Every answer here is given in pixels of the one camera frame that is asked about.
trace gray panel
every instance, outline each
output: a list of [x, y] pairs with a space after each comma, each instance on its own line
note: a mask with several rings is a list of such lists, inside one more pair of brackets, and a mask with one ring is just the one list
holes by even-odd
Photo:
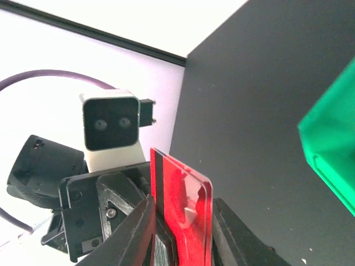
[[171, 155], [292, 265], [354, 265], [355, 218], [297, 124], [355, 56], [355, 1], [246, 3], [188, 57]]

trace connector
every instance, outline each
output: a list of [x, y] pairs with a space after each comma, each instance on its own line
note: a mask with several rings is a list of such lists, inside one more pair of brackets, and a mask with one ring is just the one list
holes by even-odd
[[150, 99], [140, 100], [140, 120], [139, 126], [151, 126], [155, 119], [153, 119], [153, 105], [155, 101]]

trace red transparent card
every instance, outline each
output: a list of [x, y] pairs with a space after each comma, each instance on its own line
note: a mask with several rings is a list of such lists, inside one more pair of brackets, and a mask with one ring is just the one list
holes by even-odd
[[212, 184], [175, 158], [151, 149], [151, 191], [176, 238], [179, 266], [211, 266]]

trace white camera housing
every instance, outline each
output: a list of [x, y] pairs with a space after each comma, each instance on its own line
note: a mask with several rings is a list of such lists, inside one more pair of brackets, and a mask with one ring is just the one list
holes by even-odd
[[[79, 96], [83, 106], [83, 120], [84, 118], [84, 105], [89, 100], [93, 99], [112, 99], [112, 98], [136, 98], [131, 92], [127, 90], [103, 90], [95, 93], [84, 93]], [[104, 149], [92, 151], [87, 148], [85, 143], [85, 160], [88, 165], [89, 172], [97, 172], [101, 170], [133, 165], [136, 163], [145, 162], [142, 146], [138, 141], [130, 146], [116, 147], [112, 149]]]

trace green object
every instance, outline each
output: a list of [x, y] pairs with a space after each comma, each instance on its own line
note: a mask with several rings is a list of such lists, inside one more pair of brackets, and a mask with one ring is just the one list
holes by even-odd
[[355, 58], [298, 130], [306, 161], [355, 216]]

